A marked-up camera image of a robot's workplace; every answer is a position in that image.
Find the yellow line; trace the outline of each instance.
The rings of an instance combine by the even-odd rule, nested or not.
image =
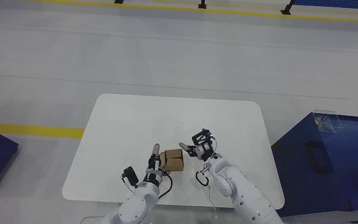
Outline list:
[[[295,18],[302,20],[323,20],[323,21],[337,21],[337,22],[358,22],[358,18],[339,18],[339,17],[320,17],[320,16],[302,16],[302,15],[282,15],[279,12],[263,13],[263,12],[246,12],[235,10],[214,10],[214,9],[199,9],[199,8],[187,8],[187,7],[173,7],[173,6],[149,6],[142,4],[114,4],[106,2],[82,2],[72,0],[31,0],[34,2],[51,2],[51,3],[63,3],[63,4],[82,4],[86,6],[107,6],[107,7],[122,7],[122,8],[140,8],[151,10],[171,10],[171,11],[186,11],[186,12],[205,12],[205,13],[221,13],[232,15],[244,15],[244,16],[261,16],[271,18]]]
[[[21,124],[0,124],[0,133],[81,139],[84,129]]]
[[[186,1],[170,1],[170,0],[154,0],[157,3],[174,3],[174,4],[195,4],[196,2],[186,2]],[[207,3],[208,6],[224,6],[224,7],[233,7],[233,8],[254,8],[261,10],[283,10],[278,7],[265,7],[265,6],[245,6],[240,4],[222,4],[222,3]],[[325,14],[342,14],[342,15],[358,15],[358,12],[340,12],[340,11],[326,11],[326,10],[300,10],[300,9],[291,9],[291,12],[315,12],[315,13],[325,13]]]

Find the small cardboard box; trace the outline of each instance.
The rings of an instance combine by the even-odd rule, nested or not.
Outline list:
[[[165,150],[160,155],[161,167],[170,171],[183,171],[184,160],[182,150]]]

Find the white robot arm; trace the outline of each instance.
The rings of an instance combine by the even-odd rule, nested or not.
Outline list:
[[[107,214],[100,221],[100,224],[148,224],[152,222],[151,212],[159,200],[159,185],[162,182],[163,173],[166,173],[159,168],[160,163],[159,144],[156,144],[148,161],[144,180],[138,186],[135,185],[138,182],[138,178],[136,178],[133,169],[131,167],[127,168],[131,172],[128,173],[131,177],[126,177],[132,185],[136,186],[134,195],[119,208]]]
[[[192,138],[195,146],[179,145],[191,157],[204,160],[205,166],[201,172],[209,171],[218,190],[223,196],[231,197],[234,209],[246,224],[283,224],[270,201],[246,178],[243,171],[215,153],[211,139],[215,138],[210,131],[203,129]]]
[[[202,132],[192,137],[195,146],[183,143],[179,145],[191,157],[204,160],[205,166],[201,172],[209,171],[218,190],[223,196],[231,198],[234,209],[246,224],[283,224],[270,201],[246,178],[243,171],[231,165],[220,154],[215,153],[211,139],[215,138],[210,131],[203,129]],[[159,185],[165,171],[159,169],[158,155],[159,144],[156,144],[148,161],[146,176],[136,186],[134,195],[119,208],[107,214],[100,224],[148,224],[152,222],[151,211],[159,198],[165,194],[159,196]],[[209,183],[203,184],[198,178],[197,180],[204,186]]]

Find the table top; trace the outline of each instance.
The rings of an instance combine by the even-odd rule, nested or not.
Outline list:
[[[255,102],[175,97],[101,95],[62,189],[69,200],[123,202],[131,192],[121,181],[132,166],[141,179],[156,143],[161,151],[192,144],[191,137],[209,129],[218,141],[216,152],[240,167],[279,209],[284,205],[280,179],[261,109]],[[172,172],[173,189],[158,204],[211,207],[207,187],[195,180],[203,162],[183,152],[184,171]],[[160,191],[169,188],[163,178]],[[214,184],[216,207],[232,207]]]

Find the floor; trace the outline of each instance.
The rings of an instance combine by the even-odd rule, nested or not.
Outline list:
[[[271,142],[315,109],[358,115],[358,23],[0,6],[0,123],[84,129],[103,93],[255,101]],[[20,150],[0,182],[1,223],[80,223],[117,206],[62,197],[78,139],[6,136]],[[231,209],[218,220],[211,208],[154,213],[158,223],[239,223]]]

